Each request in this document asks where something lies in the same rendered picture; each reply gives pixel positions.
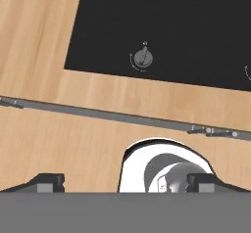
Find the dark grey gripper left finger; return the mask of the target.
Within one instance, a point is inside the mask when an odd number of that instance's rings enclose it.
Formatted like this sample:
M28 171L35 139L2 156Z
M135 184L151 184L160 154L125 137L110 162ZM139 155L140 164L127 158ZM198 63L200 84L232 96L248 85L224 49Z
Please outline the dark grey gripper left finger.
M4 189L4 193L64 193L64 173L39 173L27 183Z

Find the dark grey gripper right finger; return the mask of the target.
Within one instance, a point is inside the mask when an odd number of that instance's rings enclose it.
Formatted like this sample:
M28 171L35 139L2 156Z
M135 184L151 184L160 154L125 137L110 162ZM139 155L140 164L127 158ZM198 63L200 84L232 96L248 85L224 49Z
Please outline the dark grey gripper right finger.
M189 193L250 193L250 190L224 183L211 173L189 173L187 175L187 183L186 191Z

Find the white and black round thing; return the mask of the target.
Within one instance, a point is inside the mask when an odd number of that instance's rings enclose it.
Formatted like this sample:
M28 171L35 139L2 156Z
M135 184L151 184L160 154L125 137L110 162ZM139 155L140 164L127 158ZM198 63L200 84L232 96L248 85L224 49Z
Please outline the white and black round thing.
M185 193L188 173L214 170L202 155L176 140L147 138L125 150L118 192Z

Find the grey cupboard front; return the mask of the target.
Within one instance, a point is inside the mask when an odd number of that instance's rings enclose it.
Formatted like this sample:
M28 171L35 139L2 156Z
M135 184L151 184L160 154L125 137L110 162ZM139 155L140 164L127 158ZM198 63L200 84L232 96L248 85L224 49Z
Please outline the grey cupboard front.
M101 118L101 119L106 119L106 120L111 120L111 121L120 121L120 122L131 123L131 124L139 124L139 125L146 125L146 126L152 126L152 127L184 131L186 133L188 130L191 129L193 125L205 126L205 127L210 127L215 132L235 131L238 133L237 137L234 137L234 138L233 137L221 137L221 138L231 138L231 139L245 140L245 141L251 142L251 131L238 130L234 128L223 128L223 127L216 127L216 126L210 126L210 125L204 125L204 124L196 124L196 123L182 122L182 121L176 121L176 120L155 118L155 117L149 117L149 116L129 115L129 114L101 111L101 110L95 110L95 109L60 105L60 104L44 103L44 102L38 102L38 101L33 101L33 100L16 99L16 98L11 98L11 97L4 97L4 96L0 96L0 106L12 107L12 108L17 108L17 109L34 109L34 110L40 110L40 111L48 111L48 112L54 112L54 113L60 113L60 114L74 115L74 116L79 116L79 117Z

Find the grey hob knob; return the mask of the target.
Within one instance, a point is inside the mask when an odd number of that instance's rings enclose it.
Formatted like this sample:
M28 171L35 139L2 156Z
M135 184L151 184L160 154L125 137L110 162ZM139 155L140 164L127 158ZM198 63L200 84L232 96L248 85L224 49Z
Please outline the grey hob knob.
M133 59L135 64L141 69L147 69L153 63L153 55L147 46L136 52Z

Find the black glass hob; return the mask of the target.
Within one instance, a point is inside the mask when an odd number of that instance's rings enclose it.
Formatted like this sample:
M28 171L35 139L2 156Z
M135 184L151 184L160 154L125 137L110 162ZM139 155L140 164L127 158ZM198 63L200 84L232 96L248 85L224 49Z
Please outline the black glass hob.
M251 92L251 0L79 0L65 67Z

